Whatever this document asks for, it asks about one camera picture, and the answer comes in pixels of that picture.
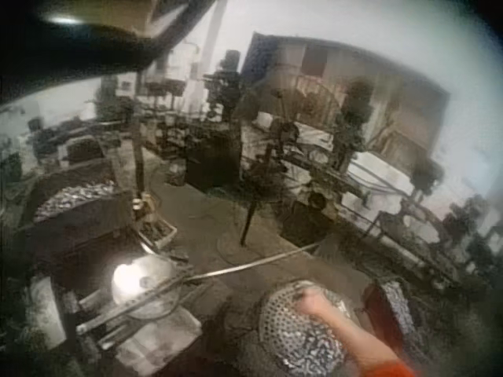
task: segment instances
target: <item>concrete floor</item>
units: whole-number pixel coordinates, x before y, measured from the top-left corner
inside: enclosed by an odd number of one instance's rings
[[[131,154],[130,143],[126,141],[119,150],[120,165],[124,171],[121,179],[126,185],[133,181]],[[176,187],[166,184],[167,163],[145,149],[144,157],[147,188],[156,198],[162,216],[178,228],[172,246],[188,254],[197,272],[224,269],[296,249],[279,236],[277,227],[271,226],[274,223],[271,218],[260,216],[266,213],[264,210],[253,219],[247,246],[238,246],[245,207],[228,199],[206,195],[190,185]],[[324,247],[336,245],[337,242],[329,241]],[[223,331],[227,335],[232,334],[232,339],[238,334],[247,345],[256,344],[256,333],[253,335],[250,332],[255,326],[251,313],[254,313],[259,300],[274,287],[297,279],[314,280],[325,285],[345,296],[354,308],[362,307],[363,290],[371,282],[365,274],[353,269],[341,258],[335,263],[328,263],[308,253],[213,279],[213,285],[187,305],[187,309],[203,323],[205,335],[160,375],[280,375],[277,368],[245,367],[243,370],[246,363],[237,361],[239,356],[235,354],[239,344],[243,343],[218,344],[218,340],[223,337]],[[223,312],[225,318],[219,320]],[[362,322],[368,328],[365,318]],[[266,364],[263,359],[268,356],[259,348],[252,351],[246,348],[244,353],[256,353],[253,364],[257,361]]]

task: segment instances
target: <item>bright light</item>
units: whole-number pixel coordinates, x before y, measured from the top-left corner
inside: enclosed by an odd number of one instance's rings
[[[145,273],[137,265],[119,265],[113,273],[113,282],[120,296],[133,297],[144,291],[140,285],[140,279],[144,276]]]
[[[52,16],[49,18],[49,21],[55,24],[65,24],[65,25],[78,25],[82,23],[81,20],[69,16]]]

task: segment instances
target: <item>hand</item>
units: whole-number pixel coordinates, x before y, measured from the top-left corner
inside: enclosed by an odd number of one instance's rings
[[[333,311],[335,306],[319,288],[309,287],[302,291],[296,303],[296,309],[302,314],[322,318],[326,313]]]

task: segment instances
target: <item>orange sleeve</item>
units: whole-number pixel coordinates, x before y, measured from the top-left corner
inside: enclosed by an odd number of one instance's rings
[[[363,377],[414,377],[414,373],[398,362],[379,365],[365,372]]]

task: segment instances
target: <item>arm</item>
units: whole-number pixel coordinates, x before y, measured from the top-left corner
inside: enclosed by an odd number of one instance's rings
[[[390,347],[345,317],[318,289],[307,288],[297,309],[325,322],[363,372],[384,364],[400,363]]]

